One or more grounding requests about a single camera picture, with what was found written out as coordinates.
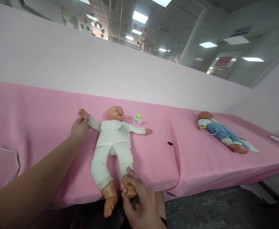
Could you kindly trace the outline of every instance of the small bottle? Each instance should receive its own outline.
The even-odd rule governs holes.
[[[135,126],[139,126],[142,123],[142,114],[137,114],[136,118],[133,121]]]

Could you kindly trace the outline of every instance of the infant manikin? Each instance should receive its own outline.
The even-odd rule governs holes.
[[[124,185],[123,193],[128,198],[133,198],[136,195],[135,188],[125,179],[127,168],[130,167],[133,169],[133,156],[130,150],[130,131],[135,134],[148,135],[152,133],[152,130],[149,128],[137,128],[123,122],[125,116],[123,109],[119,106],[110,107],[107,111],[108,120],[102,123],[98,123],[84,109],[80,109],[78,114],[84,119],[89,119],[88,125],[100,132],[91,165],[91,173],[101,194],[106,199],[104,204],[104,217],[107,218],[112,214],[114,206],[118,201],[114,180],[107,166],[108,156],[117,155],[120,175]]]
[[[241,139],[236,136],[231,130],[229,130],[226,126],[217,122],[213,119],[213,115],[207,111],[203,111],[198,115],[200,119],[198,122],[198,128],[206,127],[210,132],[215,134],[215,137],[223,142],[228,148],[232,151],[246,154],[247,150],[242,148]]]

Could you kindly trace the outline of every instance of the doll face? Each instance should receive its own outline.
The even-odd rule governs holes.
[[[124,120],[123,109],[119,106],[110,107],[107,111],[107,118],[108,120],[116,119],[119,121],[123,121]]]
[[[198,118],[199,119],[213,118],[213,115],[208,111],[202,111],[200,114],[198,114]]]

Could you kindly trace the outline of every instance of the white doll clothing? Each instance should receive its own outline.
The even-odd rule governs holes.
[[[88,125],[96,131],[100,131],[91,165],[91,173],[98,188],[102,190],[113,180],[107,166],[108,156],[117,155],[120,175],[121,177],[126,175],[128,167],[133,169],[130,131],[144,135],[146,129],[137,128],[119,120],[97,123],[92,116]]]

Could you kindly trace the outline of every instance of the blue jeans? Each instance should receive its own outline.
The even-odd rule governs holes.
[[[208,124],[207,129],[215,134],[215,137],[223,142],[224,139],[231,139],[232,142],[239,142],[240,145],[242,144],[242,141],[238,136],[236,136],[231,130],[229,130],[226,126],[217,124],[217,123],[211,123]]]

